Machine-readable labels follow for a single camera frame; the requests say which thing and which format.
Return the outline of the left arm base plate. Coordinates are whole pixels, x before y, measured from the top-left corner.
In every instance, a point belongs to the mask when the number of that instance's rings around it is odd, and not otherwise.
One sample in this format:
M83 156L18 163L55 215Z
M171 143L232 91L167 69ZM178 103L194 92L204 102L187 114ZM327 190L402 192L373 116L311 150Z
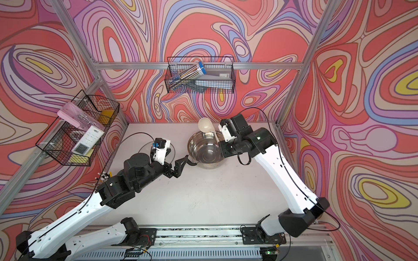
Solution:
M113 246L151 247L156 240L157 229L140 228L132 217L126 217L120 222L125 228L123 241Z

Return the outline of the stainless steel pot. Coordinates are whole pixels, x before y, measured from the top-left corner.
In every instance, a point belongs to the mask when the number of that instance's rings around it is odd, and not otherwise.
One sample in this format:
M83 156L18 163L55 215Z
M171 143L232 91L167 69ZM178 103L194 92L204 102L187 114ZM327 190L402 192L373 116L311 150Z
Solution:
M216 132L204 133L201 131L193 134L188 141L187 150L192 162L203 169L215 169L223 164L223 156L219 142L223 141L221 134Z

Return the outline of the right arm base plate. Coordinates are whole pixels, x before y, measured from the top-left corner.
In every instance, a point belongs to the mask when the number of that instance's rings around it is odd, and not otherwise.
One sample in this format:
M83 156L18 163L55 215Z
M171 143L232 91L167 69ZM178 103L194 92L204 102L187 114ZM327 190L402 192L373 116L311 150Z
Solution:
M283 245L287 243L286 237L283 233L268 236L259 227L247 227L245 225L241 225L239 231L241 232L244 245Z

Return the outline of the cream plastic ladle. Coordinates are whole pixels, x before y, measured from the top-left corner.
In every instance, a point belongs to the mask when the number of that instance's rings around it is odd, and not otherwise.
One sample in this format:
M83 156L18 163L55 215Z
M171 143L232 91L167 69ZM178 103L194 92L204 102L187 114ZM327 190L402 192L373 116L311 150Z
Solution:
M209 118L201 118L198 122L198 127L199 130L203 133L212 133L216 142L219 142L216 130L213 126L213 123L211 122L211 120Z

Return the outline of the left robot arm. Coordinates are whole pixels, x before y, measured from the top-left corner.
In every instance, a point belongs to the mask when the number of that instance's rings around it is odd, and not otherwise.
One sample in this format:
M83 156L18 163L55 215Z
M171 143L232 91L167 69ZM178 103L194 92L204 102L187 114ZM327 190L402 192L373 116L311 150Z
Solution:
M117 175L103 182L82 203L53 223L35 232L23 231L16 237L21 261L72 261L83 254L105 246L126 246L144 240L131 217L84 235L78 235L97 218L133 199L160 176L179 178L185 165L194 166L187 156L174 165L159 163L145 153L136 153L124 161Z

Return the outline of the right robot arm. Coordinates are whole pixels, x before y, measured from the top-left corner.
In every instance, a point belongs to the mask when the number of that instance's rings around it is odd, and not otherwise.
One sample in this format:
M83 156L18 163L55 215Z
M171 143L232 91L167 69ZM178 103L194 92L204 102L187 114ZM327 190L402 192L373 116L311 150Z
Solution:
M263 236L286 232L299 237L329 208L329 201L313 193L289 166L270 130L253 130L242 114L222 120L218 128L223 135L219 142L222 156L248 154L250 161L256 160L267 171L286 200L286 211L276 219L265 217L258 223Z

